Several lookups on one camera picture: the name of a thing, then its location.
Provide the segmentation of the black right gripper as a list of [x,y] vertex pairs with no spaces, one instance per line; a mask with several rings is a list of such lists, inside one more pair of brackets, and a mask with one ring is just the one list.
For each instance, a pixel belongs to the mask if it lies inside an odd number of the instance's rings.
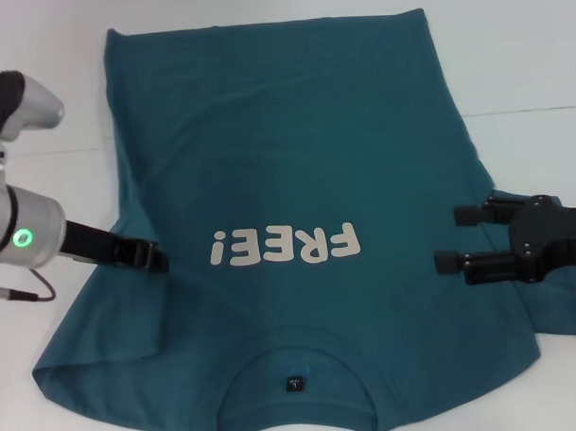
[[437,250],[439,274],[462,273],[467,284],[540,283],[557,268],[576,266],[576,207],[564,207],[552,196],[491,196],[481,206],[456,206],[453,213],[458,227],[510,224],[512,253]]

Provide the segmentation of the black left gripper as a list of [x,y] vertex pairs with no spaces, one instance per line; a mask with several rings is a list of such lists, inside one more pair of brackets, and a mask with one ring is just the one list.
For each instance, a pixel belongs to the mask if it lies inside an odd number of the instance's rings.
[[168,272],[168,257],[158,243],[119,237],[70,220],[66,221],[61,254],[85,264],[121,265],[151,273]]

